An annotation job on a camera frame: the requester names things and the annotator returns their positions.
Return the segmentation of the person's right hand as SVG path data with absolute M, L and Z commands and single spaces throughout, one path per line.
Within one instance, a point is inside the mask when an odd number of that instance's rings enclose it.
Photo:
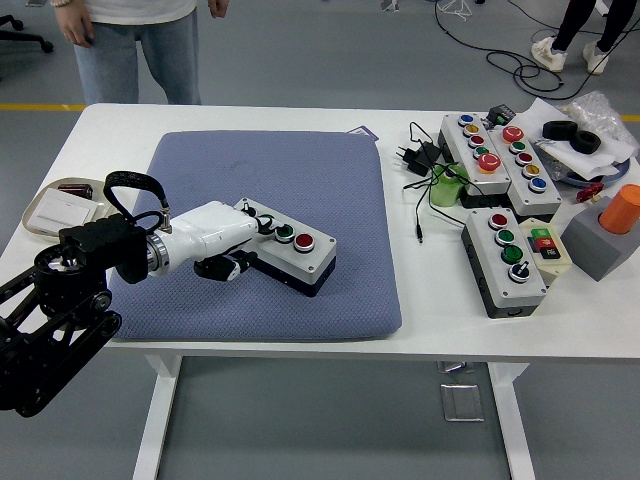
M 56 1 L 54 11 L 59 29 L 70 44 L 81 48 L 92 47 L 94 29 L 83 1 Z

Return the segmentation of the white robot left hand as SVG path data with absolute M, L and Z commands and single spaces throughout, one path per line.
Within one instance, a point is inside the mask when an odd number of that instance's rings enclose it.
M 168 227 L 147 236 L 149 273 L 166 275 L 192 260 L 197 275 L 231 281 L 246 271 L 257 255 L 250 252 L 234 260 L 229 254 L 281 225 L 251 207 L 238 210 L 219 201 L 209 202 L 173 218 Z

